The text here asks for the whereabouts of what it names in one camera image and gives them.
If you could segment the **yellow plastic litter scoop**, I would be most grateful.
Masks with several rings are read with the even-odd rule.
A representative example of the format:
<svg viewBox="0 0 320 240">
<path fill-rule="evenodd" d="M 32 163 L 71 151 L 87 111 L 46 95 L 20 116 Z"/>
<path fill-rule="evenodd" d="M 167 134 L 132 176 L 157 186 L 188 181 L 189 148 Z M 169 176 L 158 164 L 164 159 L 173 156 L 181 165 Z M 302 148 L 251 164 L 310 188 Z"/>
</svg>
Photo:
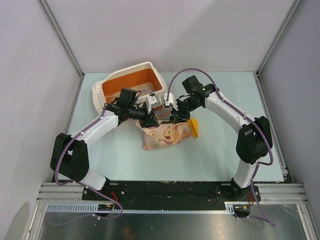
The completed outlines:
<svg viewBox="0 0 320 240">
<path fill-rule="evenodd" d="M 188 123 L 188 127 L 189 127 L 191 135 L 194 138 L 197 139 L 199 137 L 199 123 L 198 123 L 198 120 L 195 119 L 195 118 L 190 118 L 187 121 L 187 123 Z"/>
</svg>

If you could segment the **black bag sealing clip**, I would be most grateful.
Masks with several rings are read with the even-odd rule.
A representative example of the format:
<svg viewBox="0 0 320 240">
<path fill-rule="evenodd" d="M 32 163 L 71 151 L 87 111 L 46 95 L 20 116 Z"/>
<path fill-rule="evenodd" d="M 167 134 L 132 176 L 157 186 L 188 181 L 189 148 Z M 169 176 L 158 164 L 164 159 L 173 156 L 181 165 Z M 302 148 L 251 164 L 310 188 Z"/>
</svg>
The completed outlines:
<svg viewBox="0 0 320 240">
<path fill-rule="evenodd" d="M 166 125 L 166 124 L 172 124 L 173 120 L 172 119 L 158 120 L 157 123 L 159 126 Z"/>
</svg>

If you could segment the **pink cat litter bag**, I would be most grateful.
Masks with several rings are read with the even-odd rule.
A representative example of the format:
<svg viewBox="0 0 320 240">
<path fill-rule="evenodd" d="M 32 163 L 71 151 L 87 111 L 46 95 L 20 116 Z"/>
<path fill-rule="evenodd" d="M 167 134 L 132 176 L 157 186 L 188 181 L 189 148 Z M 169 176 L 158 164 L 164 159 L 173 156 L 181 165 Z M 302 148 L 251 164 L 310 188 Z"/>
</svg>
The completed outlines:
<svg viewBox="0 0 320 240">
<path fill-rule="evenodd" d="M 169 110 L 158 110 L 155 112 L 159 120 L 169 120 Z M 142 148 L 145 151 L 158 150 L 179 144 L 184 139 L 192 136 L 188 123 L 163 124 L 158 127 L 141 127 L 140 122 L 136 121 L 136 126 L 144 132 Z"/>
</svg>

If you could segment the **white orange litter box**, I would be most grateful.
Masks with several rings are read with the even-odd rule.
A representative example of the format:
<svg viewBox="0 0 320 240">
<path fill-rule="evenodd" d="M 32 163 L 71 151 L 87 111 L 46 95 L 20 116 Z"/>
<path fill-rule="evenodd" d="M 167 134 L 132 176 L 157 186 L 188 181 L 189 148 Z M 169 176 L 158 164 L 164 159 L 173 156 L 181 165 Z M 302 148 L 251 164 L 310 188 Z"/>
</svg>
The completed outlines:
<svg viewBox="0 0 320 240">
<path fill-rule="evenodd" d="M 112 72 L 92 86 L 92 100 L 97 113 L 101 113 L 105 103 L 120 96 L 123 88 L 136 91 L 151 91 L 161 97 L 167 93 L 165 80 L 149 61 L 142 62 Z"/>
</svg>

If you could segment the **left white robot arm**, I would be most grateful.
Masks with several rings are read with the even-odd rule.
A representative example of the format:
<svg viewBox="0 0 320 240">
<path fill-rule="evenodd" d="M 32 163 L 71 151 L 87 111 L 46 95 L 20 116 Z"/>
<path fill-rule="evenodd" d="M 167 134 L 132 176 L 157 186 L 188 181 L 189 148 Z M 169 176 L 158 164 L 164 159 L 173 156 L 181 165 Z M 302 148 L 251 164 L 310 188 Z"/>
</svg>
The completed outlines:
<svg viewBox="0 0 320 240">
<path fill-rule="evenodd" d="M 150 90 L 123 88 L 118 97 L 104 104 L 102 112 L 87 126 L 73 134 L 59 134 L 50 162 L 55 182 L 62 186 L 59 175 L 63 175 L 70 183 L 93 188 L 98 199 L 107 199 L 111 188 L 105 184 L 107 178 L 90 167 L 90 147 L 127 120 L 138 120 L 144 128 L 158 127 L 155 108 L 160 105 L 160 98 Z"/>
</svg>

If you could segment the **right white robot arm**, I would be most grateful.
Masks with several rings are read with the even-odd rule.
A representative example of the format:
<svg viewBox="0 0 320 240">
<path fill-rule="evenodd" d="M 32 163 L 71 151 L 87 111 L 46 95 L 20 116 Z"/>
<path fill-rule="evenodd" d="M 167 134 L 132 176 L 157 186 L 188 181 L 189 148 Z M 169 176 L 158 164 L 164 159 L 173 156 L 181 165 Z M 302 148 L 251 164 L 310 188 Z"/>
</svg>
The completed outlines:
<svg viewBox="0 0 320 240">
<path fill-rule="evenodd" d="M 238 108 L 223 95 L 212 77 L 207 85 L 200 83 L 194 75 L 187 78 L 182 84 L 189 97 L 184 101 L 174 99 L 172 86 L 176 78 L 174 76 L 167 87 L 164 97 L 167 107 L 172 106 L 183 116 L 202 107 L 218 115 L 237 133 L 235 149 L 239 164 L 230 181 L 230 194 L 235 200 L 242 201 L 249 190 L 253 190 L 259 167 L 274 163 L 269 120 L 265 116 L 253 117 Z"/>
</svg>

